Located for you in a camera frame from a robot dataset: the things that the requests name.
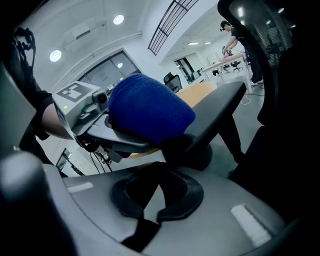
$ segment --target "recessed light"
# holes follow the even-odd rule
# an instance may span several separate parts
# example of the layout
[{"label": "recessed light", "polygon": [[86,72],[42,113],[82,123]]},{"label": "recessed light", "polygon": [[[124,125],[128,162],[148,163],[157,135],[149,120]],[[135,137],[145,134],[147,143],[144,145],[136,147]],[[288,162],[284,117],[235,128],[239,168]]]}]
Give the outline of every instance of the recessed light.
[{"label": "recessed light", "polygon": [[244,9],[242,7],[238,8],[238,14],[239,17],[242,17],[244,15]]},{"label": "recessed light", "polygon": [[61,51],[59,50],[54,50],[53,52],[51,52],[49,56],[49,59],[52,62],[57,62],[60,58],[61,58]]},{"label": "recessed light", "polygon": [[121,24],[124,21],[125,17],[123,15],[117,15],[113,19],[113,23],[116,25]]}]

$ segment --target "white ceiling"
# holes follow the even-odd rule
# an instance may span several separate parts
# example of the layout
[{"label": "white ceiling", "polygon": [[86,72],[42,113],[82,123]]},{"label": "white ceiling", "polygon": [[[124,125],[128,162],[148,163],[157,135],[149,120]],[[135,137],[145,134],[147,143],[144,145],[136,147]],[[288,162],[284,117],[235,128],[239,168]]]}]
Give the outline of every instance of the white ceiling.
[{"label": "white ceiling", "polygon": [[[213,42],[225,37],[226,33],[219,30],[221,21],[225,20],[218,12],[217,5],[209,9],[196,22],[194,22],[177,40],[168,52],[167,56],[173,56],[181,52],[189,52],[206,47],[205,42]],[[190,42],[199,42],[197,45],[188,45]]]},{"label": "white ceiling", "polygon": [[[144,14],[153,0],[50,0],[29,17],[23,27],[34,33],[36,58],[34,76],[41,88],[50,91],[73,65],[94,50],[141,31]],[[115,25],[116,15],[124,22]],[[75,44],[68,44],[70,31],[77,27],[94,26]],[[60,50],[62,57],[51,62],[49,55]]]}]

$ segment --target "rectangular ceiling light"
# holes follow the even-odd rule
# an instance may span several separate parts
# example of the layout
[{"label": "rectangular ceiling light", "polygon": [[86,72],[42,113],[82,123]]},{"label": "rectangular ceiling light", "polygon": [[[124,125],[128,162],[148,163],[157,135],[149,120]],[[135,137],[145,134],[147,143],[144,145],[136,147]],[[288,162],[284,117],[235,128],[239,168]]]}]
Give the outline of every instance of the rectangular ceiling light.
[{"label": "rectangular ceiling light", "polygon": [[239,17],[242,17],[244,15],[244,9],[242,7],[238,8],[238,14]]}]

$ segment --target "folded towel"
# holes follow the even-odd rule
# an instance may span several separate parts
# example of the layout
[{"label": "folded towel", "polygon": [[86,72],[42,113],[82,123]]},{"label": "folded towel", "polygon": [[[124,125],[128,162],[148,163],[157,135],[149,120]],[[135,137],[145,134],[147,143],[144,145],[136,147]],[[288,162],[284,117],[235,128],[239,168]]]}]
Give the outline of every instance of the folded towel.
[{"label": "folded towel", "polygon": [[143,74],[133,74],[119,82],[109,99],[110,124],[155,145],[182,136],[195,118],[187,103]]}]

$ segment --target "floor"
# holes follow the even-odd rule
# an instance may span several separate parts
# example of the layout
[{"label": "floor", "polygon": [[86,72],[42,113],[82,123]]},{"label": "floor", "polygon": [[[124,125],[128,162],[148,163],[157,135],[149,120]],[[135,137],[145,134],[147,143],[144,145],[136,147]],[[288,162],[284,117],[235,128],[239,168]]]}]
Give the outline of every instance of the floor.
[{"label": "floor", "polygon": [[[256,95],[248,95],[247,97],[251,100],[250,104],[242,105],[241,103],[236,108],[233,113],[233,118],[235,124],[238,129],[241,148],[245,153],[254,138],[257,130],[262,125],[258,122],[257,116],[261,110],[261,107],[264,102],[264,89],[263,85],[257,85],[254,87],[254,94]],[[246,96],[243,96],[242,101],[243,104],[250,102]],[[226,178],[228,176],[229,171],[234,169],[237,166],[237,163],[234,161],[233,156],[230,154],[228,148],[226,147],[222,138],[217,135],[211,142],[210,146],[212,147],[212,160],[209,166],[205,171],[214,172],[215,174]],[[157,151],[148,156],[135,158],[135,159],[123,159],[120,163],[112,162],[111,168],[116,171],[128,167],[133,167],[137,165],[142,165],[148,162],[165,162],[165,159],[161,153],[161,151]]]}]

